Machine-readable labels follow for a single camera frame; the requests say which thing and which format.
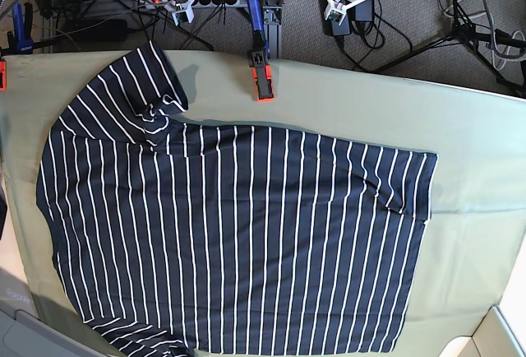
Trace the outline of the blue orange bar clamp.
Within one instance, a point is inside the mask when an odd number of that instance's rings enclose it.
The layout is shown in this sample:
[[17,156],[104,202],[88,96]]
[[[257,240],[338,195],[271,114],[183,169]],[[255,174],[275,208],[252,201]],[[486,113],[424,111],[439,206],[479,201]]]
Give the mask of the blue orange bar clamp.
[[270,65],[268,63],[268,45],[264,32],[264,23],[259,0],[247,0],[252,29],[252,47],[247,53],[256,88],[256,100],[269,102],[275,98]]

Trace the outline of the navy white striped T-shirt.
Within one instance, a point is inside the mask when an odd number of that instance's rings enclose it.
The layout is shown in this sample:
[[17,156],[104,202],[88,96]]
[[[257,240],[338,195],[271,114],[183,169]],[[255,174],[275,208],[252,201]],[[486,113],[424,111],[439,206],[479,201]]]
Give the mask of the navy white striped T-shirt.
[[187,108],[149,42],[50,128],[36,203],[82,322],[128,356],[391,352],[437,155]]

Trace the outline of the black power adapter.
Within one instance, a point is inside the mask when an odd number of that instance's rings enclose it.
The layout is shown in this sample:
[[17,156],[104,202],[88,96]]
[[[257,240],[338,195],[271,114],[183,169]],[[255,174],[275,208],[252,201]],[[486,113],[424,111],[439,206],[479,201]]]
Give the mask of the black power adapter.
[[373,22],[374,0],[363,0],[353,8],[353,20],[356,22]]
[[[338,4],[338,1],[339,0],[332,0],[335,6]],[[318,3],[321,11],[321,24],[324,35],[349,35],[350,27],[347,15],[332,10],[328,0],[318,0]]]

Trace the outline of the orange clamp pad left edge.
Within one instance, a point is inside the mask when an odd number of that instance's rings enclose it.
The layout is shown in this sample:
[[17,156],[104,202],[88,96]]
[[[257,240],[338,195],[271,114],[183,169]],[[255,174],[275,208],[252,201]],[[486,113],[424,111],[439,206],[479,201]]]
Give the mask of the orange clamp pad left edge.
[[0,91],[7,88],[7,67],[4,60],[0,60]]

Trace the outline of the black power adapter right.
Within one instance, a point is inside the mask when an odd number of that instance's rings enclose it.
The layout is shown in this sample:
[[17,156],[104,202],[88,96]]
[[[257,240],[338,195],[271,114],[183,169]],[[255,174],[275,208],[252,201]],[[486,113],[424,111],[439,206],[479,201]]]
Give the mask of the black power adapter right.
[[353,8],[353,20],[356,22],[373,22],[374,0],[363,0]]

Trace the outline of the blue clamp at left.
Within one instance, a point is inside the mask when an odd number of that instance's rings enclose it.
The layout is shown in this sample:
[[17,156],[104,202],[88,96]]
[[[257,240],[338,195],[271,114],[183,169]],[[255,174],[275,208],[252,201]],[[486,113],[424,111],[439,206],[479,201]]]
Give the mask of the blue clamp at left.
[[1,50],[1,55],[32,54],[34,41],[31,38],[33,29],[33,5],[26,2],[17,3],[12,9],[13,31],[7,32],[8,47]]

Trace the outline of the aluminium frame post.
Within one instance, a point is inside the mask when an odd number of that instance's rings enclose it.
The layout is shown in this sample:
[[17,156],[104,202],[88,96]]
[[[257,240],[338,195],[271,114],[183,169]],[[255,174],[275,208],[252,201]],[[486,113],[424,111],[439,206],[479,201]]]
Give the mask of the aluminium frame post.
[[270,58],[281,58],[284,0],[260,0],[260,2]]

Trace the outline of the green table cloth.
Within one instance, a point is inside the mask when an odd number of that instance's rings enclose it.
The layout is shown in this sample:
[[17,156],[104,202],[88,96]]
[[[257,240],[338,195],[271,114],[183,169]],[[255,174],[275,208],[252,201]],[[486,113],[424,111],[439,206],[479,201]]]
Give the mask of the green table cloth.
[[[274,60],[275,100],[256,102],[244,58],[171,51],[190,120],[284,125],[435,152],[432,218],[396,356],[438,356],[474,336],[505,292],[525,235],[525,103],[480,90]],[[24,311],[95,349],[109,346],[73,313],[35,204],[48,130],[116,52],[11,56],[1,94],[1,174],[10,214],[1,240],[1,308]]]

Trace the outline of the black power adapter left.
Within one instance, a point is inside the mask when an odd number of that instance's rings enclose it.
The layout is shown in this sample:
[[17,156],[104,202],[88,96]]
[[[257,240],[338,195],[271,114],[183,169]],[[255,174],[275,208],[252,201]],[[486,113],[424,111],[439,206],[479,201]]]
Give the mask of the black power adapter left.
[[[339,0],[332,0],[335,6],[338,4],[338,1]],[[347,15],[332,10],[328,0],[318,0],[318,3],[321,11],[321,24],[324,35],[349,35],[350,27]]]

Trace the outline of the black tripod stand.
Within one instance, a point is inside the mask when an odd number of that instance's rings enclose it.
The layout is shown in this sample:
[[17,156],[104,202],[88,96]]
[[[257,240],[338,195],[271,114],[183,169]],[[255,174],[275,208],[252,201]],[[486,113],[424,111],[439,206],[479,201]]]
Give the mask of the black tripod stand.
[[486,33],[479,31],[482,26],[476,23],[462,8],[460,0],[451,0],[451,5],[453,7],[453,18],[450,31],[445,36],[418,49],[413,49],[409,53],[378,67],[373,72],[381,74],[412,58],[416,58],[426,51],[437,49],[440,46],[454,46],[458,44],[469,50],[496,78],[498,84],[504,86],[513,96],[523,99],[525,97],[525,84],[523,82],[520,84],[515,83],[506,79],[493,61],[496,59],[506,63],[518,63],[521,67],[521,72],[525,73],[525,38],[514,37],[497,29],[487,0],[482,0],[483,15],[487,18],[487,24],[484,26],[487,29]]

